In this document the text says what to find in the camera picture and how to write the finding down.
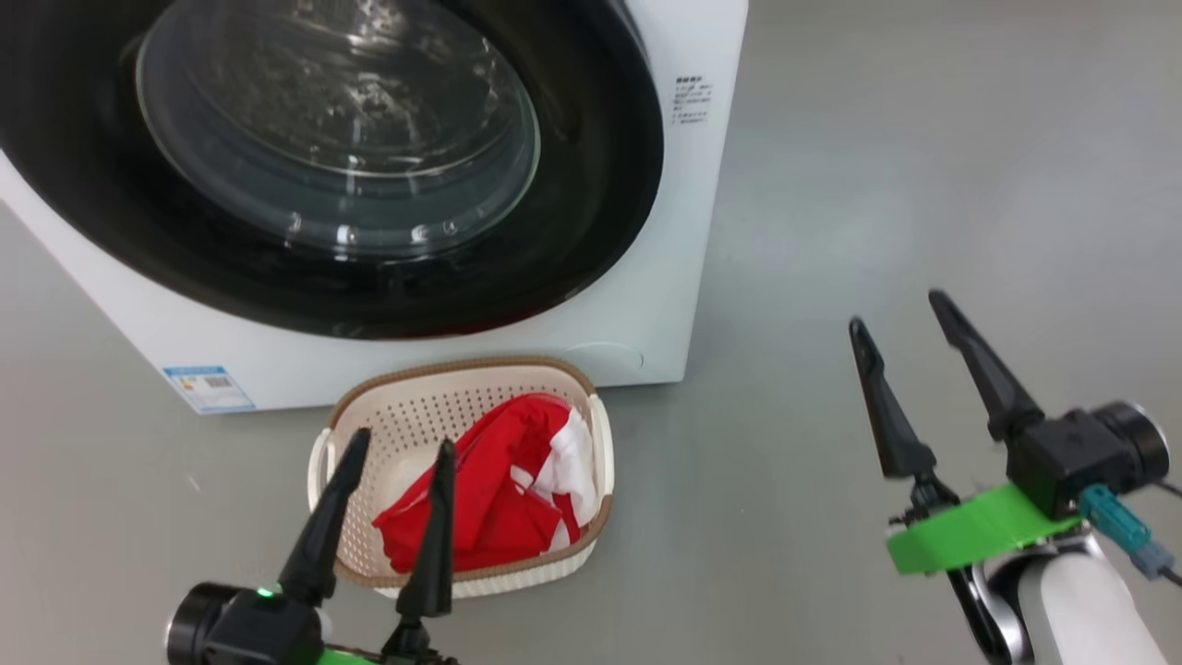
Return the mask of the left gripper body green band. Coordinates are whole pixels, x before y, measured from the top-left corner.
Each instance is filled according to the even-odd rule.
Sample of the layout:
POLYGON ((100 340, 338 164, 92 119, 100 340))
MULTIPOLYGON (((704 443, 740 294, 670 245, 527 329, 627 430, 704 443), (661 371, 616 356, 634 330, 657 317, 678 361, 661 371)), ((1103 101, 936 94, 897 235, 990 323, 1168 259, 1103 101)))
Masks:
POLYGON ((459 665, 459 660, 431 648, 423 622, 398 622, 379 652, 326 645, 320 665, 459 665))

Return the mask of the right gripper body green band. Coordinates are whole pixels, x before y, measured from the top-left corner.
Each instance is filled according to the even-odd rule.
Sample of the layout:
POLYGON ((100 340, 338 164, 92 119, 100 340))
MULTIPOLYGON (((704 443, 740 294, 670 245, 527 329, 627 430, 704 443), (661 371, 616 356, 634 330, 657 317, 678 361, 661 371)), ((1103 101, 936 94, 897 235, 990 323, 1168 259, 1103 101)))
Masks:
POLYGON ((1079 514, 1050 519, 1017 485, 960 500, 934 476, 913 481, 913 507, 892 519, 886 552, 900 575, 933 575, 986 562, 1082 524, 1079 514))

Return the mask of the red and white garment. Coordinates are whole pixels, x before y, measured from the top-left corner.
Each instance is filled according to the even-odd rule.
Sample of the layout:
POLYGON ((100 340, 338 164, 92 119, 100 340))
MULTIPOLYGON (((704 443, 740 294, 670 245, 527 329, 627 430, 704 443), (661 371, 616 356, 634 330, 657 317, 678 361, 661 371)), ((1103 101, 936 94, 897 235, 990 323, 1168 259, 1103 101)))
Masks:
POLYGON ((514 397, 457 445, 455 567, 478 571, 565 549, 597 506, 586 420, 557 397, 514 397))

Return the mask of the blue energy label sticker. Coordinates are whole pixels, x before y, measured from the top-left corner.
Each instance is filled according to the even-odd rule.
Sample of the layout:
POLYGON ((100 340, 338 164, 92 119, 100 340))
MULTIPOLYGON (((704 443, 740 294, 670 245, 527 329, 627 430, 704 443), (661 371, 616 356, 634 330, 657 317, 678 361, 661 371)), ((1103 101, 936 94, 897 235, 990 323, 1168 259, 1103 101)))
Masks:
POLYGON ((225 367, 162 369, 162 374, 196 413, 242 413, 256 409, 225 367))

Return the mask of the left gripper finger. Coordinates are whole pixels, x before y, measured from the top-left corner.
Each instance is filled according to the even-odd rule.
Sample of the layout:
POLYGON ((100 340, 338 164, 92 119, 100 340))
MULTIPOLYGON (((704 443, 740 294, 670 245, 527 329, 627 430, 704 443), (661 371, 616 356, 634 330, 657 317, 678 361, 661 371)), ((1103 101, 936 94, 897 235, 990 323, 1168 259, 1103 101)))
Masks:
POLYGON ((454 442, 441 441, 426 491, 429 506, 426 533, 418 540, 414 571, 397 600, 398 614, 405 620, 452 614, 455 463, 454 442))
POLYGON ((371 429, 356 429, 322 489, 309 521, 278 578, 282 596, 319 609, 336 592, 336 555, 349 501, 361 484, 371 429))

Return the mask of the round drain filter cover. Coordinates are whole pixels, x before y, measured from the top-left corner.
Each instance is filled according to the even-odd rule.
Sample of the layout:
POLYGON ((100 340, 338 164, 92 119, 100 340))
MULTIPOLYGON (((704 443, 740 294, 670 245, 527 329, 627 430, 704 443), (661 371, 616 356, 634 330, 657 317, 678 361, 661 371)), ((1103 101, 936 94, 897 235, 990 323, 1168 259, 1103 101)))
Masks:
POLYGON ((561 350, 561 359, 595 384, 636 384, 645 358, 628 345, 582 344, 561 350))

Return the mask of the white front-load washing machine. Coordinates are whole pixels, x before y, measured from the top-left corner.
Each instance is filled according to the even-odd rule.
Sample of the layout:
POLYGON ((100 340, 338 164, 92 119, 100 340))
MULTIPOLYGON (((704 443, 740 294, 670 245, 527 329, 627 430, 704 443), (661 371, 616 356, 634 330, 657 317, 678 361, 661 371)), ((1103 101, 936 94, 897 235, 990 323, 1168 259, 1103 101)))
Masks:
POLYGON ((9 206, 5 193, 14 178, 4 167, 0 202, 170 387, 162 369, 221 366, 253 400, 255 411, 329 405, 372 376, 430 363, 561 359, 561 350, 582 344, 636 348, 645 358, 636 384, 680 382, 691 346, 751 0, 615 1, 632 17, 658 91, 664 159, 656 200, 639 236, 604 276, 560 306, 526 320, 470 335, 410 340, 278 330, 221 314, 108 268, 98 272, 99 283, 85 283, 9 206))

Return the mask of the cream perforated laundry basket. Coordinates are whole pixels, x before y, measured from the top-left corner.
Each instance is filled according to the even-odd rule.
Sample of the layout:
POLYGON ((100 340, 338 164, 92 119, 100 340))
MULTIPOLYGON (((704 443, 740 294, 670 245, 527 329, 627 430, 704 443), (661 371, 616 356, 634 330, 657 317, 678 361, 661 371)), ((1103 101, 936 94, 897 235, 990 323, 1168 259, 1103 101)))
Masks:
POLYGON ((573 575, 591 556, 608 524, 615 493, 615 451, 608 409, 593 382, 554 357, 491 357, 379 374, 338 400, 309 455, 307 496, 314 508, 356 429, 371 430, 366 467, 337 549, 336 573, 353 586, 396 599, 408 576, 397 575, 372 524, 435 459, 439 443, 457 439, 519 395, 548 395, 574 408, 591 435, 595 513, 566 548, 454 576, 454 596, 469 599, 527 589, 573 575))

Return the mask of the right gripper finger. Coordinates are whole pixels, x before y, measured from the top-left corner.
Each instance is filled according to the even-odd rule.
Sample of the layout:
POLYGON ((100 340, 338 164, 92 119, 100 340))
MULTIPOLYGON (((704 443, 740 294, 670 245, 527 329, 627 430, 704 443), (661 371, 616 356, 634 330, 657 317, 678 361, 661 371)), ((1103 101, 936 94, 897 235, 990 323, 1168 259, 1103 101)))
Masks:
POLYGON ((944 291, 929 291, 928 300, 947 343, 962 354, 972 383, 983 400, 992 441, 1013 439, 1045 419, 1045 412, 1018 382, 991 345, 944 291))
POLYGON ((873 335, 858 317, 849 321, 849 337, 883 476, 886 480, 904 480, 931 475, 936 467, 935 455, 918 439, 905 417, 886 382, 884 359, 873 343, 873 335))

